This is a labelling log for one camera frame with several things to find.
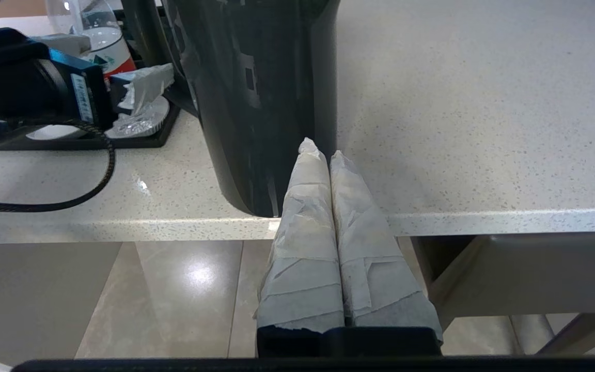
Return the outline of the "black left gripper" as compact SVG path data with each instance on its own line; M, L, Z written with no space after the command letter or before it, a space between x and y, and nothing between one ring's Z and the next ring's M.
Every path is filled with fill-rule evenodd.
M172 64L151 66L109 76L108 93L99 66L46 45L15 45L13 61L15 133L71 122L108 130L114 113L139 115L175 82Z

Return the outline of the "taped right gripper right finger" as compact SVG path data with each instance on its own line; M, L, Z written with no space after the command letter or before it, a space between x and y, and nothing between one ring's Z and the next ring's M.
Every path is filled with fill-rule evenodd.
M434 304L406 263L386 216L352 160L331 158L345 318L352 327L425 327L444 341Z

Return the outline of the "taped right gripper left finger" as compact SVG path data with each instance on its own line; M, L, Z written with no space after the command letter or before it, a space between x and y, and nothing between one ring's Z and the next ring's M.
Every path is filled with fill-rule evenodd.
M258 291L257 328L324 333L345 324L332 190L324 154L305 138Z

